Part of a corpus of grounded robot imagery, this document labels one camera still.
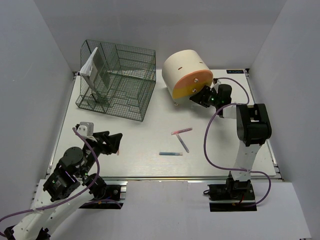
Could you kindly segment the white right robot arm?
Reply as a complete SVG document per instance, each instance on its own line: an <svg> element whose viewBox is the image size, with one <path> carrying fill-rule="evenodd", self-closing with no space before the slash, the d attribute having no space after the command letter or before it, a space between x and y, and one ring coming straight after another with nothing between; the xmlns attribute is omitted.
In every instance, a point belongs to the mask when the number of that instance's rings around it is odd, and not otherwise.
<svg viewBox="0 0 320 240"><path fill-rule="evenodd" d="M271 137L272 127L265 104L248 105L232 103L231 93L232 87L228 84L218 84L217 87L205 85L199 93L191 96L189 99L205 108L214 106L216 109L205 130L203 141L204 156L213 167L229 171L229 176L234 182L225 187L225 192L229 198L236 200L244 193L244 187L240 182L251 180L251 171L257 153L266 140ZM216 116L236 119L239 148L232 168L215 165L210 161L207 154L207 135L211 123Z"/></svg>

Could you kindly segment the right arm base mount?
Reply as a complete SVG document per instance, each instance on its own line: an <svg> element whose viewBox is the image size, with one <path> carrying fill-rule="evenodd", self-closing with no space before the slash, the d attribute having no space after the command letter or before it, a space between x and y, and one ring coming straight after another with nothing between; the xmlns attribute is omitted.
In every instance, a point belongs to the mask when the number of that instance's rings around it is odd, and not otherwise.
<svg viewBox="0 0 320 240"><path fill-rule="evenodd" d="M255 212L256 197L250 180L228 178L224 184L209 184L203 195L209 198L211 212Z"/></svg>

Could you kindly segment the Canon manual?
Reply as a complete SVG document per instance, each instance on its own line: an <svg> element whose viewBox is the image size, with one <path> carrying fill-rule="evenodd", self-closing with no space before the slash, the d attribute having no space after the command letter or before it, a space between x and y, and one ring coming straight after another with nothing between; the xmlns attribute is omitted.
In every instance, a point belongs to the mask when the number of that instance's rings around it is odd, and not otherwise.
<svg viewBox="0 0 320 240"><path fill-rule="evenodd" d="M80 95L103 106L109 106L110 68L101 45L95 47L80 70L84 85Z"/></svg>

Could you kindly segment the pink purple highlighter pen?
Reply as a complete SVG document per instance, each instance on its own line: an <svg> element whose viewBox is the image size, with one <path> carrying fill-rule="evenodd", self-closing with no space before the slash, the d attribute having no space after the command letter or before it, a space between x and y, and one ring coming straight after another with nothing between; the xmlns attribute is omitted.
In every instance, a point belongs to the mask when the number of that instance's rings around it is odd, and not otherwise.
<svg viewBox="0 0 320 240"><path fill-rule="evenodd" d="M180 129L180 130L176 130L176 131L171 132L171 135L177 135L177 134L189 132L189 131L192 131L192 130L193 130L192 127L184 128L184 129Z"/></svg>

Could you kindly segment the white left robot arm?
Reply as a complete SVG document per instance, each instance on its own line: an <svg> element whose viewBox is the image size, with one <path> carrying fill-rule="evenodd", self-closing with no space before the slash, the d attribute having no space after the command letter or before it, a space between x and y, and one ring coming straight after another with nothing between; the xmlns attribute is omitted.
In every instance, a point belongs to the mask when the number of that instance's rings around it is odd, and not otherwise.
<svg viewBox="0 0 320 240"><path fill-rule="evenodd" d="M7 227L0 234L2 237L8 240L48 240L57 227L82 206L112 203L121 207L121 186L108 185L100 177L99 169L93 174L89 172L93 165L100 165L100 155L118 152L122 133L81 133L76 128L73 131L84 146L73 146L64 152L43 184L43 193L34 200L33 207L24 210L25 217L18 224Z"/></svg>

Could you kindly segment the round drawer organizer box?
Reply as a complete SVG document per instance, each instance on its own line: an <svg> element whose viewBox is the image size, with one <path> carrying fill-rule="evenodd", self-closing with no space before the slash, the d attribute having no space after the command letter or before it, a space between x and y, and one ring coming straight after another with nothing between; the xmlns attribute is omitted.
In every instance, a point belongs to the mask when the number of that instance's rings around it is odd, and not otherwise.
<svg viewBox="0 0 320 240"><path fill-rule="evenodd" d="M192 49L169 56L162 67L162 78L177 104L184 104L204 86L211 86L213 73Z"/></svg>

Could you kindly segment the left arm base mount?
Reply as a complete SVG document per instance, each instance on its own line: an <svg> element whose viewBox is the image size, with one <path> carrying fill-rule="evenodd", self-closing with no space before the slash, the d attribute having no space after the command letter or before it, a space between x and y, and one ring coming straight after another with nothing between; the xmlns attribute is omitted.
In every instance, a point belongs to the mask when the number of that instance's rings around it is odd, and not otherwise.
<svg viewBox="0 0 320 240"><path fill-rule="evenodd" d="M106 181L106 188L80 209L91 210L120 210L124 205L127 192L126 181Z"/></svg>

